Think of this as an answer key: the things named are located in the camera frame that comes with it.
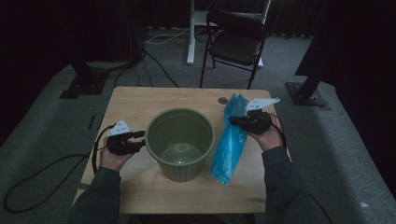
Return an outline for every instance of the black chair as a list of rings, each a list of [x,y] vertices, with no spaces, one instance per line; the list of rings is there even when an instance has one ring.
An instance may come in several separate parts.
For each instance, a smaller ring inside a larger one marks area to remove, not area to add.
[[[211,23],[216,24],[216,29],[219,29],[217,36],[210,26]],[[209,53],[212,56],[213,67],[216,67],[215,62],[218,62],[250,71],[247,85],[250,89],[267,36],[262,22],[231,12],[213,10],[206,15],[206,30],[209,37],[206,41],[200,88],[204,81],[206,57]]]

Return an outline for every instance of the person's left hand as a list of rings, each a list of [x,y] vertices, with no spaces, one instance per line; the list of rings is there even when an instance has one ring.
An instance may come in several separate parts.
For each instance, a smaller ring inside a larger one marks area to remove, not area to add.
[[[118,156],[111,153],[108,150],[108,148],[105,147],[100,152],[100,166],[119,172],[122,166],[125,164],[125,162],[127,162],[133,155],[134,154]]]

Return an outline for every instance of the blue plastic bag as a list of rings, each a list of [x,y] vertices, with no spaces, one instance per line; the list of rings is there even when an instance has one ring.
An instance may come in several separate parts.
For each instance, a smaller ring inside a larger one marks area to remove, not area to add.
[[[247,105],[248,100],[234,93],[224,108],[225,127],[211,169],[212,175],[224,185],[230,183],[248,137],[241,127],[230,123],[229,117],[244,116]]]

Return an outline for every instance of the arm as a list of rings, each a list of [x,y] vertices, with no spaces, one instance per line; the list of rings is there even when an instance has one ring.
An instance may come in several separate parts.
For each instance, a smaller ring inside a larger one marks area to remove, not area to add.
[[[73,205],[67,223],[118,223],[120,212],[120,169],[133,155],[116,156],[101,151],[100,166],[90,187]]]
[[[291,163],[279,132],[271,127],[260,135],[249,135],[263,151],[266,223],[318,223],[305,183]]]

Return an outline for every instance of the dark sleeve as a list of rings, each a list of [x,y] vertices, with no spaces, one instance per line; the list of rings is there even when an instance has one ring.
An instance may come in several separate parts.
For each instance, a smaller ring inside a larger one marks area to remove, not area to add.
[[[120,212],[120,173],[99,167],[90,187],[73,205],[67,223],[117,224]]]
[[[305,188],[284,147],[262,153],[265,168],[267,224],[318,223],[318,216]]]

